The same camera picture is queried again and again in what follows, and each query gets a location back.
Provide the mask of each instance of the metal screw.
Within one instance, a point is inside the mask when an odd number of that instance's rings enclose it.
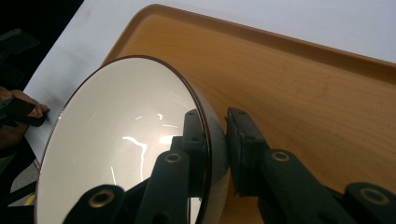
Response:
[[[89,204],[91,207],[100,208],[109,203],[114,199],[114,192],[111,189],[101,189],[90,198]]]
[[[276,161],[289,161],[290,156],[284,152],[274,152],[271,155]]]
[[[361,196],[370,203],[378,205],[390,204],[390,200],[387,195],[377,189],[363,188],[359,190]]]
[[[178,162],[181,161],[181,156],[177,153],[172,153],[165,156],[165,161],[167,162]]]

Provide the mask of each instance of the wooden tray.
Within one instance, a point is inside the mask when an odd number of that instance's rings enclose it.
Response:
[[[396,64],[159,5],[136,14],[104,63],[133,54],[174,66],[220,117],[246,110],[326,186],[396,191]]]

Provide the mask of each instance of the finger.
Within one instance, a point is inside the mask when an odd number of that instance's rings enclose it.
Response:
[[[0,87],[0,101],[6,100],[12,97],[12,93],[4,87]]]
[[[41,118],[43,116],[43,110],[41,107],[41,104],[37,100],[33,100],[33,103],[35,104],[35,108],[30,112],[27,116],[28,117],[33,117],[33,118]]]

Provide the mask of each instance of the black object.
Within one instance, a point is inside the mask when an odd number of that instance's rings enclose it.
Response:
[[[259,197],[265,223],[396,223],[394,194],[357,183],[340,197],[292,153],[270,149],[245,111],[229,108],[226,137],[235,190]]]
[[[0,1],[0,35],[19,28],[40,42],[34,48],[10,54],[3,65],[0,63],[1,86],[9,90],[25,88],[82,2],[83,0]]]
[[[149,179],[125,193],[109,185],[91,189],[64,223],[190,223],[190,197],[203,196],[206,151],[199,115],[193,109],[185,115],[183,136],[173,137],[170,150],[158,156]],[[90,200],[101,194],[107,195],[102,197],[106,204],[97,208]]]
[[[150,179],[120,194],[114,201],[119,204],[110,202],[106,210],[87,202],[92,195],[117,187],[87,192],[89,196],[78,201],[65,223],[189,223],[188,200],[199,192],[191,190],[191,176],[203,179],[191,170],[200,167],[193,165],[199,163],[194,160],[202,161],[205,155],[199,153],[204,139],[193,112],[186,114],[183,136],[174,137],[171,149],[158,157]],[[241,196],[259,197],[265,223],[396,223],[396,196],[391,192],[367,183],[349,185],[344,195],[326,188],[292,153],[270,149],[248,113],[229,108],[226,119],[233,185]],[[99,218],[106,215],[111,220]]]
[[[17,122],[39,127],[46,119],[45,114],[41,118],[32,118],[27,115],[35,108],[34,104],[12,97],[0,102],[0,127],[8,125],[17,127]]]
[[[25,138],[15,147],[2,149],[1,151],[0,159],[8,156],[13,158],[0,174],[0,223],[34,223],[34,207],[32,205],[8,206],[35,192],[36,182],[33,182],[10,193],[15,178],[33,162],[35,154]]]

